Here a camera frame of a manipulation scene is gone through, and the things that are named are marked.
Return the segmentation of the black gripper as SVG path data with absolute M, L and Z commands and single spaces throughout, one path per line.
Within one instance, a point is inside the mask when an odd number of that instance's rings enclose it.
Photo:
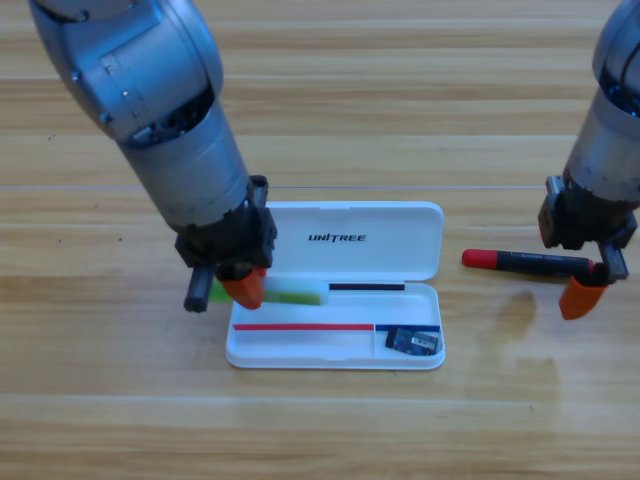
M 546 188 L 538 215 L 544 246 L 579 250 L 594 242 L 601 254 L 590 272 L 570 278 L 560 296 L 562 317 L 577 320 L 591 312 L 608 289 L 582 283 L 614 283 L 628 277 L 623 249 L 635 232 L 635 204 L 602 199 L 567 176 L 548 177 Z
M 187 311 L 207 309 L 214 281 L 242 307 L 262 305 L 263 278 L 272 266 L 277 237 L 267 196 L 267 179 L 252 175 L 247 195 L 236 209 L 213 224 L 180 229 L 175 248 L 192 270 L 184 300 Z

